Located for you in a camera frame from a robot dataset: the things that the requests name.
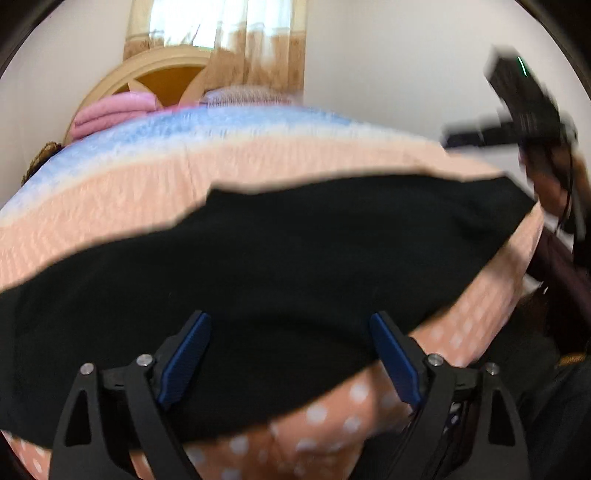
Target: human hand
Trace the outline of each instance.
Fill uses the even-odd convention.
[[[567,176],[570,172],[569,148],[554,148],[552,150],[552,162],[558,171],[563,172]],[[535,159],[528,157],[523,151],[519,153],[519,163],[525,169],[528,179],[534,184],[534,191],[544,210],[554,216],[561,217],[566,208],[568,194],[562,188],[558,179],[551,173],[536,168]],[[587,177],[587,168],[583,158],[576,154],[573,154],[573,173],[573,185],[579,192],[585,211],[589,211],[591,207],[591,187],[589,186],[589,179]]]

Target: blue gripper pad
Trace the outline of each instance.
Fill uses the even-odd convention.
[[[369,320],[369,331],[374,339],[374,346],[396,392],[405,403],[415,410],[423,401],[420,390],[420,377],[413,367],[404,348],[396,340],[388,321],[375,313]]]
[[[157,400],[164,410],[168,410],[183,398],[189,381],[209,344],[212,332],[211,317],[207,313],[197,312],[189,319],[188,323],[193,322],[195,316],[197,316],[197,321],[190,327],[188,333],[183,328],[178,334],[184,338],[179,339],[178,347],[171,354],[169,362],[161,373],[160,393]],[[161,349],[167,346],[167,342],[163,344]]]

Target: brown furry object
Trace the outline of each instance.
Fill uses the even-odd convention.
[[[21,187],[49,160],[53,155],[62,151],[64,146],[61,143],[49,142],[43,147],[39,154],[33,159],[27,173],[21,180]]]

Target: sheer curtain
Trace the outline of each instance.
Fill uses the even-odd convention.
[[[306,0],[134,0],[124,58],[150,48],[212,48],[229,82],[298,92],[304,84]]]

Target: green light strip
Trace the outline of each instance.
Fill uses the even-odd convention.
[[[527,70],[525,69],[525,65],[523,63],[523,60],[521,60],[521,57],[517,57],[517,60],[519,60],[519,63],[521,63],[521,68],[523,69],[523,75],[525,75],[527,77]]]

